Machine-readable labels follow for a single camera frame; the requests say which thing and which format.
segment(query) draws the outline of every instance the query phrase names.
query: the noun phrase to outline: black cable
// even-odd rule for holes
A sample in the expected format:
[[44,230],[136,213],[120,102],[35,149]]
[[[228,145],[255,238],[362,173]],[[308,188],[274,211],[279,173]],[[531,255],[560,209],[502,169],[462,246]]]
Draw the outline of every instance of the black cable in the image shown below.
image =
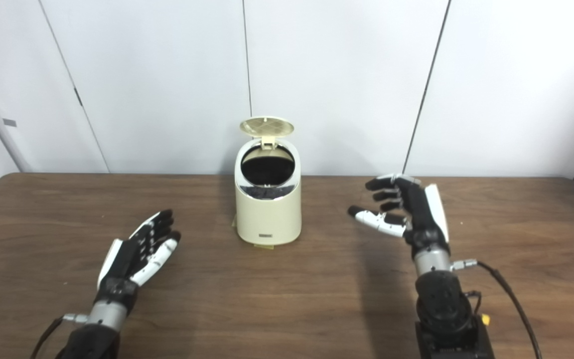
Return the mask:
[[475,310],[473,311],[474,314],[478,314],[478,311],[480,310],[480,305],[482,305],[482,293],[478,291],[470,291],[464,294],[466,295],[467,298],[469,298],[469,296],[474,296],[478,298],[478,302],[475,305]]
[[32,354],[30,354],[30,359],[35,359],[37,357],[37,354],[39,353],[39,350],[41,349],[43,342],[46,341],[46,339],[48,339],[50,334],[52,334],[52,332],[54,332],[54,330],[57,329],[57,327],[61,324],[62,321],[63,317],[59,317],[54,321],[52,321],[52,323],[50,323],[50,325],[46,328],[45,332],[43,332],[43,334],[41,334],[41,336],[39,337],[37,345],[34,346],[34,350],[32,351]]
[[528,336],[531,338],[533,350],[535,351],[535,357],[537,359],[542,359],[542,352],[540,352],[540,345],[537,343],[537,338],[535,337],[535,332],[533,332],[533,327],[531,327],[531,322],[529,322],[528,317],[526,317],[526,313],[524,312],[524,309],[522,309],[522,305],[520,304],[519,300],[517,300],[515,293],[513,293],[513,289],[511,289],[511,286],[508,285],[504,277],[502,277],[502,275],[499,273],[499,270],[491,268],[488,264],[480,261],[478,261],[478,266],[487,270],[488,273],[490,273],[490,275],[492,275],[493,278],[497,280],[497,283],[499,283],[499,285],[502,286],[506,294],[508,294],[508,296],[511,298],[513,304],[515,304],[517,312],[520,314],[520,318],[522,318],[522,323],[524,323],[524,327],[526,327]]

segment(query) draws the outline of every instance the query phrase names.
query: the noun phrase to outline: cable connector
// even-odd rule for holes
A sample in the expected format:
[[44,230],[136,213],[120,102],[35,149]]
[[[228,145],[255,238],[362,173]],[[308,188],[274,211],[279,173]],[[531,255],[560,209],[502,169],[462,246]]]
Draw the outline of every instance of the cable connector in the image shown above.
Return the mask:
[[62,319],[65,321],[73,321],[77,324],[84,324],[85,322],[87,322],[88,316],[86,316],[86,314],[68,313],[64,314]]
[[451,271],[475,267],[476,265],[478,265],[477,259],[464,259],[464,261],[455,261],[451,263]]

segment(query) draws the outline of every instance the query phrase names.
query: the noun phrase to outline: yellow connector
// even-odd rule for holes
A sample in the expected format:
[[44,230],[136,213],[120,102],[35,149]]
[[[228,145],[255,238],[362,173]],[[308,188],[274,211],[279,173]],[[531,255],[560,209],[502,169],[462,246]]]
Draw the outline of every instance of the yellow connector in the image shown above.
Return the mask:
[[490,316],[488,316],[486,314],[482,314],[481,318],[482,318],[482,322],[484,323],[484,325],[486,325],[488,327],[488,324],[490,323]]

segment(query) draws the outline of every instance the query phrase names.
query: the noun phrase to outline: wooden table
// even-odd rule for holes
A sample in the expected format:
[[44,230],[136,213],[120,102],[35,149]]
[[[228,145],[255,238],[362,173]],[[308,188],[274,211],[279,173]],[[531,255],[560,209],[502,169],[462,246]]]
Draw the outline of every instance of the wooden table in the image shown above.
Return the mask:
[[[373,206],[358,177],[305,177],[303,231],[274,250],[239,240],[228,176],[39,175],[0,180],[0,359],[29,355],[50,321],[87,313],[110,242],[173,208],[183,238],[141,290],[122,359],[414,359],[415,271],[401,240],[355,223]],[[431,178],[453,258],[499,268],[547,359],[574,359],[574,182]],[[509,298],[481,269],[458,273],[483,292],[498,359],[530,359]],[[51,359],[73,329],[46,343]]]

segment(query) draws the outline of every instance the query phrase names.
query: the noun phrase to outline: yellow tape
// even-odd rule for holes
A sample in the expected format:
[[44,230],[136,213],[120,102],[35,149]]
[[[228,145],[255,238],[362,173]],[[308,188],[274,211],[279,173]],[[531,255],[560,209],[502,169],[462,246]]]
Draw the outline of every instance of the yellow tape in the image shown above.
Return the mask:
[[273,245],[255,244],[254,247],[258,247],[258,248],[262,248],[262,249],[274,249]]

